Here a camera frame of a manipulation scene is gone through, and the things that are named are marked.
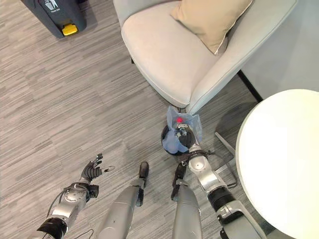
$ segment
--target table top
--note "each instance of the table top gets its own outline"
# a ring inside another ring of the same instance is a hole
[[[319,237],[319,93],[288,90],[259,103],[237,138],[236,164],[249,200],[297,239]]]

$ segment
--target yellow pedal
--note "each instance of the yellow pedal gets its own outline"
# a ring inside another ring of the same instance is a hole
[[[63,35],[68,36],[78,31],[78,28],[74,24],[67,24],[62,29]]]

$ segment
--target white armchair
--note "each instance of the white armchair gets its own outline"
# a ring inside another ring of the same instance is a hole
[[[214,56],[170,12],[178,1],[114,0],[125,45],[146,80],[193,114],[212,99],[289,15],[297,0],[254,0]]]

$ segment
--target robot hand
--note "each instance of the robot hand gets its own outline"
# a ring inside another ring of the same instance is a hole
[[[198,144],[196,136],[188,124],[178,123],[176,131],[179,142],[186,148],[190,149],[194,144]]]
[[[102,170],[100,167],[97,167],[99,164],[102,163],[103,155],[99,153],[95,156],[94,161],[90,161],[85,168],[82,171],[80,181],[88,181],[91,183],[91,181],[100,175],[102,175]]]

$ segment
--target small trash can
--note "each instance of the small trash can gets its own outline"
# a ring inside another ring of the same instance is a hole
[[[21,1],[57,38],[63,38],[86,28],[86,20],[78,4],[80,0]]]

